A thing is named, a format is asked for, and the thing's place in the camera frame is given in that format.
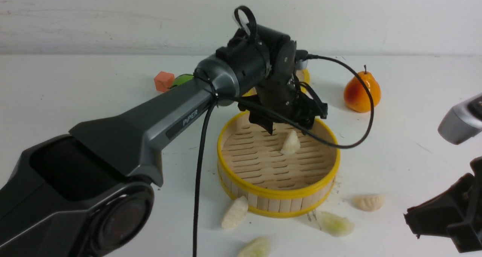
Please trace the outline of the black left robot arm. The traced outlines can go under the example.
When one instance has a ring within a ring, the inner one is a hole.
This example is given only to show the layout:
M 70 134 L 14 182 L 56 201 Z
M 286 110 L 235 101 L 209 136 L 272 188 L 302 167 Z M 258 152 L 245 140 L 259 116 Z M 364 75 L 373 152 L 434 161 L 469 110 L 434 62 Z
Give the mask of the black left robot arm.
M 205 114 L 198 152 L 200 186 L 207 126 L 216 106 L 238 103 L 267 132 L 274 123 L 310 130 L 328 106 L 296 79 L 308 59 L 289 35 L 259 26 L 246 6 L 238 30 L 205 58 L 193 79 L 118 116 L 85 121 L 22 152 L 1 189 L 2 257 L 103 257 L 148 221 L 152 184 L 163 185 L 161 153 Z

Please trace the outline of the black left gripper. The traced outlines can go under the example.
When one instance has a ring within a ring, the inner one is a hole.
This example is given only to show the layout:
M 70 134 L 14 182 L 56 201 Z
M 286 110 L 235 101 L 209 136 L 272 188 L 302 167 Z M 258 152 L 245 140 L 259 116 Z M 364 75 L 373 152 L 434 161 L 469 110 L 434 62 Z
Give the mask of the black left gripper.
M 248 77 L 245 72 L 238 73 L 238 80 L 241 91 L 248 91 L 247 84 L 253 84 L 253 77 Z M 264 106 L 277 114 L 284 116 L 298 123 L 301 127 L 311 130 L 315 117 L 326 119 L 328 115 L 328 105 L 319 98 L 312 99 L 301 91 L 299 80 L 295 80 L 293 75 L 285 84 L 279 84 L 273 80 L 262 80 L 255 87 L 257 95 L 244 97 L 247 101 Z M 249 122 L 262 127 L 269 135 L 273 134 L 274 123 L 286 123 L 275 116 L 267 114 L 262 110 L 255 110 L 251 106 L 238 103 L 240 111 L 249 111 Z

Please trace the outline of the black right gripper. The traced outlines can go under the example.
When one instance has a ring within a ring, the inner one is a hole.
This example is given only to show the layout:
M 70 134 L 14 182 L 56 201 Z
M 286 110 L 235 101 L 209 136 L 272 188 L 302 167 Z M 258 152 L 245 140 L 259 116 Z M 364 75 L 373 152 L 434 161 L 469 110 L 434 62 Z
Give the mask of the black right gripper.
M 450 238 L 458 252 L 482 249 L 482 158 L 448 190 L 407 209 L 405 222 L 413 234 Z

